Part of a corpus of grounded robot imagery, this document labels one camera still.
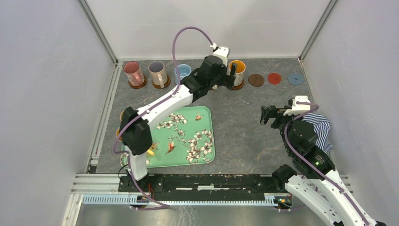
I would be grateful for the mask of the orange interior mug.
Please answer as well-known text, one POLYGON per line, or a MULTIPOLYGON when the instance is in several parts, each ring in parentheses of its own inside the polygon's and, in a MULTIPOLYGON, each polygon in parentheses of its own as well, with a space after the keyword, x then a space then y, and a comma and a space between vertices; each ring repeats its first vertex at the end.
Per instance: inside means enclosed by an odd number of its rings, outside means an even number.
POLYGON ((239 61, 239 60, 234 60, 234 61, 231 61, 230 63, 236 63, 237 64, 236 79, 235 79, 234 85, 235 86, 240 85, 241 82, 244 80, 244 74, 245 74, 245 70, 246 70, 246 65, 242 61, 239 61))

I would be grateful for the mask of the dark wooden coaster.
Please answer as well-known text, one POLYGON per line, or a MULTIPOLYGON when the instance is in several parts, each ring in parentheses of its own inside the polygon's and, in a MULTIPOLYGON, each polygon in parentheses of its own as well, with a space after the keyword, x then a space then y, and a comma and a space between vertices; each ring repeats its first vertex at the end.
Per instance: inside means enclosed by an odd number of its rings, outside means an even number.
POLYGON ((248 82, 254 87, 260 87, 264 85, 264 77, 260 74, 254 73, 248 77, 248 82))

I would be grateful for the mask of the red round coaster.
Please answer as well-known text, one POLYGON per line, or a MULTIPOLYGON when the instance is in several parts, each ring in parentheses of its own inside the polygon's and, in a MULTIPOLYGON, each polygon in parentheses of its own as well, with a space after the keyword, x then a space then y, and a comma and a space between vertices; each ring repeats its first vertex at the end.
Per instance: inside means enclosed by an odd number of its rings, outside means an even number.
POLYGON ((268 82, 273 85, 277 85, 281 82, 282 77, 278 73, 270 73, 268 75, 268 82))

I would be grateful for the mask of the blue round coaster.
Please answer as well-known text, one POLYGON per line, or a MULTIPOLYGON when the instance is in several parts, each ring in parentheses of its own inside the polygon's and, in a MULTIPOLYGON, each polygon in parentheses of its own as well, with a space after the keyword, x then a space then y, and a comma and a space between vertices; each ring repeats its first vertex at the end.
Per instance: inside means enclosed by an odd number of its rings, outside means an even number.
POLYGON ((288 80, 288 82, 289 82, 291 85, 296 86, 296 85, 301 85, 301 84, 303 83, 303 81, 304 81, 304 78, 303 78, 303 76, 302 76, 301 74, 299 74, 299 73, 292 73, 292 74, 290 74, 290 75, 287 77, 287 80, 288 80))

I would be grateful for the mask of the light blue mug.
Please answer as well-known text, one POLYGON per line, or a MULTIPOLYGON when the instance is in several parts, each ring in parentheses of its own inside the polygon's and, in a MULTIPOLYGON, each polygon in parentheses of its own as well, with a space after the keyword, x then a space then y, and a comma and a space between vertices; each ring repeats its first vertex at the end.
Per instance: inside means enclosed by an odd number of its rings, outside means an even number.
POLYGON ((189 65, 187 64, 179 64, 177 66, 177 68, 175 68, 174 73, 175 73, 175 84, 177 84, 178 82, 178 78, 180 78, 180 80, 182 80, 184 77, 187 77, 188 75, 190 75, 190 73, 192 72, 192 69, 189 65))

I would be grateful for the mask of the purple interior mug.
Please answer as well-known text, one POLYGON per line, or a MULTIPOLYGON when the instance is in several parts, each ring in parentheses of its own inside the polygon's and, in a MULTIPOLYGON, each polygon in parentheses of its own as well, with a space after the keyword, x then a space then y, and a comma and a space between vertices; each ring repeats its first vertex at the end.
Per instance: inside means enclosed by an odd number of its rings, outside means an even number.
POLYGON ((168 80, 164 63, 161 61, 153 61, 148 65, 148 70, 151 74, 152 82, 164 87, 164 84, 168 80))

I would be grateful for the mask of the pink mug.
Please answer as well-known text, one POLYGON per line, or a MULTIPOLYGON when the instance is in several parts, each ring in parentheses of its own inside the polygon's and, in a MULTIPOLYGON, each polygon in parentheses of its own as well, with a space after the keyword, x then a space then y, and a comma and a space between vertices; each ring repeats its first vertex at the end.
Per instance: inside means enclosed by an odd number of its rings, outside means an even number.
POLYGON ((144 74, 142 73, 140 64, 136 61, 129 61, 124 64, 123 71, 128 78, 128 82, 134 86, 141 85, 144 81, 144 74))

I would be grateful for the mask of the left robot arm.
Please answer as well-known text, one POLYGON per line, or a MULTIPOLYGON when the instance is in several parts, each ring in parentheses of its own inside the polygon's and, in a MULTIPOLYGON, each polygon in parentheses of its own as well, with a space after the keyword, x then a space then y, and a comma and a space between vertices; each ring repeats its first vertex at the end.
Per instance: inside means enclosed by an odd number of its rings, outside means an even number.
POLYGON ((151 129, 169 114, 205 96, 214 85, 232 88, 236 70, 236 63, 228 66, 217 56, 207 56, 199 68, 158 100, 137 110, 124 110, 117 138, 126 146, 129 184, 135 191, 142 192, 148 186, 146 152, 152 145, 151 129))

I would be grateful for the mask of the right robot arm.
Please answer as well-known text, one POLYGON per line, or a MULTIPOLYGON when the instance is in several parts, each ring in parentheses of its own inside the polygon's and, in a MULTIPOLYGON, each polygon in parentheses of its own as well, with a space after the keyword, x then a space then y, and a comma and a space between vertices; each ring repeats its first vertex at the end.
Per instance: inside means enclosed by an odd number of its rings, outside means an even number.
POLYGON ((298 175, 283 165, 273 172, 272 187, 299 198, 327 226, 384 226, 359 205, 328 156, 330 122, 310 107, 299 115, 288 115, 293 106, 261 107, 261 124, 274 119, 271 127, 280 131, 287 154, 298 175))

